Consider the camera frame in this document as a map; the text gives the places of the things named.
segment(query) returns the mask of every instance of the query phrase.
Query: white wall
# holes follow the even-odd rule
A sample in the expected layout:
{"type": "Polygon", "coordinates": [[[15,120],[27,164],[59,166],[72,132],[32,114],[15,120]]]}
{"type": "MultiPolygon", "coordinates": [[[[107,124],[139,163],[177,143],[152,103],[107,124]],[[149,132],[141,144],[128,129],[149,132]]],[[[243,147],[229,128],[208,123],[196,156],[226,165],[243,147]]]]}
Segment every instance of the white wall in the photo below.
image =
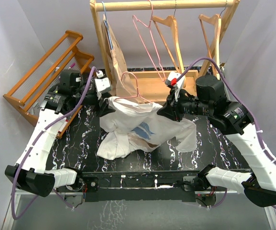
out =
{"type": "MultiPolygon", "coordinates": [[[[88,0],[18,0],[26,13],[33,29],[35,30],[42,46],[48,50],[57,39],[60,38],[65,30],[74,30],[82,33],[84,39],[79,47],[95,56],[94,65],[103,67],[100,49],[95,29],[92,21],[90,6],[88,0]]],[[[253,10],[256,7],[257,0],[241,0],[232,22],[221,43],[221,60],[225,62],[235,46],[242,30],[249,20],[253,10]]],[[[193,60],[207,54],[206,45],[198,20],[199,14],[212,16],[220,13],[223,9],[187,9],[177,10],[175,17],[179,25],[179,42],[185,65],[189,65],[193,60]]],[[[154,15],[166,18],[173,15],[174,10],[156,10],[154,15]]],[[[144,47],[138,37],[132,22],[132,15],[135,14],[139,19],[147,22],[150,19],[150,11],[120,11],[108,12],[107,18],[114,31],[114,34],[123,50],[128,67],[150,67],[151,62],[144,47]]],[[[167,51],[157,33],[154,25],[153,33],[156,44],[161,54],[163,66],[173,66],[167,51]]],[[[205,25],[208,38],[211,41],[213,37],[213,28],[211,25],[205,25]]],[[[169,43],[171,50],[173,48],[172,36],[169,28],[161,27],[165,38],[169,43]]],[[[154,61],[156,54],[152,47],[150,35],[147,28],[139,26],[141,34],[145,41],[148,41],[147,47],[152,51],[154,61]]]]}
{"type": "Polygon", "coordinates": [[[226,77],[276,155],[276,1],[259,1],[227,61],[226,77]]]}
{"type": "Polygon", "coordinates": [[[17,0],[0,0],[0,229],[12,185],[4,170],[8,164],[15,164],[33,130],[2,96],[43,54],[17,0]]]}

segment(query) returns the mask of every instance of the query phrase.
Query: electrical connector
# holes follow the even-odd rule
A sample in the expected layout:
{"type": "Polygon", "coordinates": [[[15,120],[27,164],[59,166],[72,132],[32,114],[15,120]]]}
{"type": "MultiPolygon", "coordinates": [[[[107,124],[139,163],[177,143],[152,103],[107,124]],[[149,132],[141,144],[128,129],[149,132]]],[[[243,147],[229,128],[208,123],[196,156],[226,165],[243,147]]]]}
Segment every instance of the electrical connector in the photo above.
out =
{"type": "Polygon", "coordinates": [[[96,72],[96,77],[100,79],[103,78],[104,77],[103,71],[99,70],[99,72],[96,72]]]}

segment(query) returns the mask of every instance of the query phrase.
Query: pink hanger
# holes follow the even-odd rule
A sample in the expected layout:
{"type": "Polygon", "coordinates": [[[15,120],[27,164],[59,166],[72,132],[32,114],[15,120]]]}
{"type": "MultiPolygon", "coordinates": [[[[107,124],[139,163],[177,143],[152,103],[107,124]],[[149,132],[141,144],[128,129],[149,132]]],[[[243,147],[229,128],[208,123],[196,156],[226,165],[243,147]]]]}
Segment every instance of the pink hanger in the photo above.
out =
{"type": "Polygon", "coordinates": [[[153,17],[153,4],[152,4],[151,0],[148,0],[148,1],[150,2],[151,8],[152,8],[152,14],[151,14],[151,18],[150,18],[150,20],[149,20],[149,25],[145,25],[145,24],[144,24],[141,20],[139,20],[135,15],[133,15],[133,23],[134,23],[134,25],[135,25],[135,28],[136,28],[138,34],[139,34],[139,37],[140,37],[140,39],[141,39],[141,42],[142,42],[144,48],[146,49],[146,52],[148,53],[148,56],[149,56],[149,58],[150,58],[150,60],[151,60],[151,62],[152,62],[152,64],[153,64],[153,67],[156,69],[156,71],[157,71],[159,77],[161,78],[161,80],[162,80],[162,81],[165,81],[165,80],[166,80],[166,75],[165,75],[165,73],[164,73],[164,71],[163,71],[163,67],[162,67],[162,65],[161,65],[161,58],[159,57],[159,54],[158,54],[158,51],[157,51],[157,47],[156,47],[156,45],[155,45],[155,41],[154,41],[153,34],[152,34],[152,31],[151,31],[151,22],[152,22],[152,17],[153,17]],[[150,35],[151,35],[151,38],[152,38],[152,41],[153,41],[153,44],[154,44],[154,47],[155,47],[155,51],[156,51],[156,54],[157,54],[157,57],[158,57],[159,66],[161,67],[161,70],[162,70],[162,73],[163,73],[163,78],[162,78],[162,76],[160,75],[160,72],[157,70],[156,65],[154,64],[154,61],[153,61],[153,59],[152,59],[152,57],[151,57],[151,55],[150,55],[150,53],[149,53],[149,51],[148,51],[146,45],[145,45],[144,42],[143,42],[143,39],[142,39],[141,34],[140,34],[140,32],[139,32],[139,30],[138,30],[138,28],[137,28],[137,25],[136,25],[135,20],[136,20],[136,22],[139,22],[139,23],[143,24],[145,27],[147,27],[147,28],[149,29],[149,33],[150,33],[150,35]]]}
{"type": "Polygon", "coordinates": [[[126,73],[129,73],[129,74],[133,75],[134,78],[136,79],[137,95],[136,95],[136,96],[130,96],[130,97],[119,97],[119,99],[135,98],[135,97],[138,97],[138,96],[139,96],[139,97],[142,98],[143,100],[145,100],[145,101],[147,101],[147,102],[149,102],[149,103],[153,103],[153,102],[150,102],[149,100],[145,99],[144,97],[142,97],[142,96],[140,95],[140,93],[139,93],[139,88],[138,88],[138,80],[137,80],[137,77],[135,76],[135,74],[133,74],[133,73],[131,73],[131,72],[128,72],[128,71],[125,71],[124,73],[122,73],[121,81],[122,81],[122,79],[123,79],[124,74],[126,74],[126,73]]]}

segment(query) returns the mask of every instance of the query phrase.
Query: beige garment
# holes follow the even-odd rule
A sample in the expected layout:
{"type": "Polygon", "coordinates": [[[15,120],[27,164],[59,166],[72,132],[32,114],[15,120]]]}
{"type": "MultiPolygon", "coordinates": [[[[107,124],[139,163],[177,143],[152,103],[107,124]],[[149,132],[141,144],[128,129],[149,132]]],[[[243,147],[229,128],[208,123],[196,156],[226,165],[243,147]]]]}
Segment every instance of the beige garment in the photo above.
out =
{"type": "MultiPolygon", "coordinates": [[[[128,73],[124,74],[121,81],[122,73],[127,71],[127,64],[125,62],[122,50],[111,29],[111,26],[108,24],[110,37],[113,44],[113,50],[110,50],[109,44],[108,44],[108,34],[107,34],[106,26],[104,24],[104,20],[105,20],[105,15],[101,23],[101,28],[102,28],[102,33],[104,37],[104,46],[108,57],[109,67],[111,70],[111,75],[113,77],[113,82],[112,82],[113,87],[110,93],[113,96],[117,96],[117,97],[136,96],[137,95],[136,85],[133,85],[128,73]]],[[[145,103],[145,101],[140,97],[129,98],[128,100],[136,103],[145,103]]]]}

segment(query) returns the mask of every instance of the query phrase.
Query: blue hanger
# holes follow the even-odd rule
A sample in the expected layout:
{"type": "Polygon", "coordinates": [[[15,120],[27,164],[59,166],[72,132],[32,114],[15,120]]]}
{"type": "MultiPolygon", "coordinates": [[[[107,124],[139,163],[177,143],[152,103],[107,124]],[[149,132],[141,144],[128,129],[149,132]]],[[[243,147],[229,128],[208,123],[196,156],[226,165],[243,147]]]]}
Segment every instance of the blue hanger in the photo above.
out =
{"type": "Polygon", "coordinates": [[[105,14],[104,25],[105,25],[105,27],[106,27],[106,29],[107,29],[109,47],[110,47],[110,49],[112,50],[112,49],[114,49],[114,47],[113,47],[113,43],[112,43],[112,41],[111,41],[111,36],[110,36],[109,27],[108,27],[108,22],[107,22],[106,8],[105,8],[105,4],[104,4],[103,1],[102,1],[102,5],[103,5],[103,8],[104,8],[104,14],[105,14]]]}

